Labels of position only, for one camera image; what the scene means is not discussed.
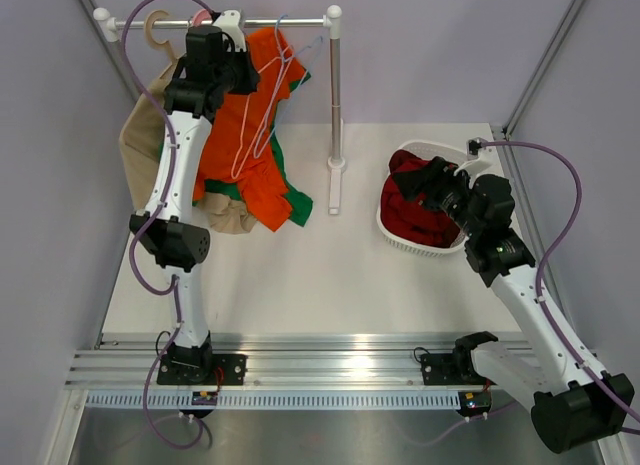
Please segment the dark red t shirt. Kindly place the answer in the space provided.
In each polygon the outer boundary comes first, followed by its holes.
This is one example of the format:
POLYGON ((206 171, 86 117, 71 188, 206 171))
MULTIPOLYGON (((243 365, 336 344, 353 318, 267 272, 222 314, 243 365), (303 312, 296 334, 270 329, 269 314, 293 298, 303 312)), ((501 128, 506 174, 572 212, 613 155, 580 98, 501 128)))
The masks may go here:
POLYGON ((390 176, 381 193, 380 211, 384 228, 410 242, 435 248, 450 248, 460 229, 443 212, 425 210, 417 201, 405 201, 391 178, 397 171, 416 170, 426 166, 423 160, 408 150, 397 150, 390 158, 390 176))

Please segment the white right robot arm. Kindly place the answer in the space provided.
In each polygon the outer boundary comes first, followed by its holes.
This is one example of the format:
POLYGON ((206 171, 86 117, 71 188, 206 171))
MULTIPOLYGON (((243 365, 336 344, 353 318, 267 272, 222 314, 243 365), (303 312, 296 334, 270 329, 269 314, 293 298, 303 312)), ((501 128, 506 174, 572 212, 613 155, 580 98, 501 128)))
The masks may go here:
POLYGON ((540 265, 511 226, 509 181, 493 174, 473 179, 441 157, 391 178, 405 200, 445 213, 466 235, 470 267, 506 306, 538 362, 528 365, 482 332, 457 340, 454 374, 502 388, 530 414, 554 453, 622 432, 633 385, 626 375, 607 371, 547 292, 540 265))

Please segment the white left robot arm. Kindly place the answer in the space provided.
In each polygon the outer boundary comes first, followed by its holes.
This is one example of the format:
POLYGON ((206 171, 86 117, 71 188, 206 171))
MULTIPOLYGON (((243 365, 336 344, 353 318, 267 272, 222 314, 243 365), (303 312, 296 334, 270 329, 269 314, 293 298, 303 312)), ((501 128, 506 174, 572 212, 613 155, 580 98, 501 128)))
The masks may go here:
POLYGON ((186 34, 163 94, 164 143, 147 205, 129 221, 169 283, 176 325, 159 356, 160 385, 211 383, 220 377, 214 360, 202 294, 202 264, 211 245, 208 229, 193 218, 193 193, 204 146, 227 94, 256 91, 259 75, 238 25, 198 25, 186 34))

